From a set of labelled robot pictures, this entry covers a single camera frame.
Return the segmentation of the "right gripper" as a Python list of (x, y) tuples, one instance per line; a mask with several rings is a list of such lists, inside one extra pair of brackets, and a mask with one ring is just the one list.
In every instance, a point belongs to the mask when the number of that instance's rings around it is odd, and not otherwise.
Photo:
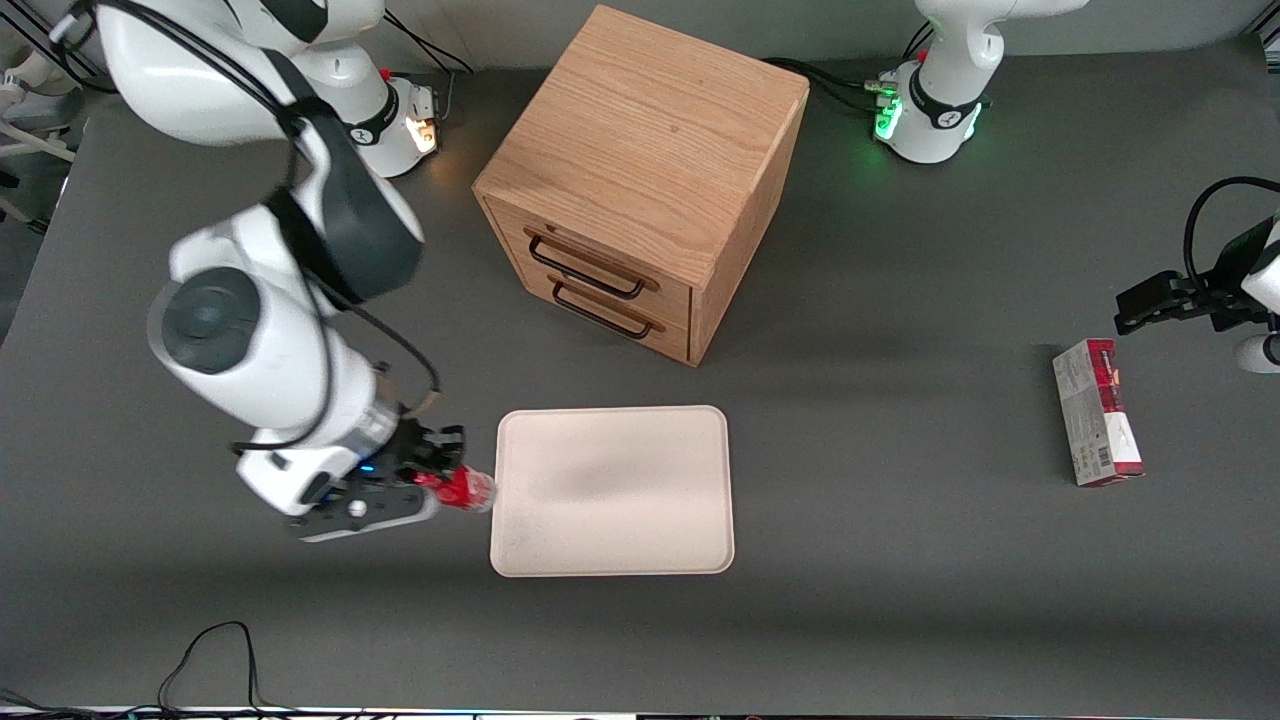
[[(351, 503), (436, 503), (438, 478), (430, 474), (396, 477), (379, 454), (390, 430), (352, 429), (316, 445), (287, 448), (238, 447), (237, 471), (268, 506), (288, 518), (310, 512), (362, 518)], [(408, 466), (416, 471), (454, 471), (465, 464), (466, 429), (413, 427)]]

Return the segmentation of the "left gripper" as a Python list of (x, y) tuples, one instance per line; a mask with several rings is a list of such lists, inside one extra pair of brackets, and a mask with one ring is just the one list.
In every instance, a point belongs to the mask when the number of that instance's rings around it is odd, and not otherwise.
[(1129, 336), (1161, 322), (1184, 322), (1210, 315), (1212, 328), (1226, 332), (1244, 324), (1277, 331), (1279, 228), (1277, 215), (1258, 223), (1226, 243), (1215, 265), (1199, 278), (1211, 307), (1198, 305), (1194, 284), (1179, 272), (1158, 272), (1116, 296), (1115, 329)]

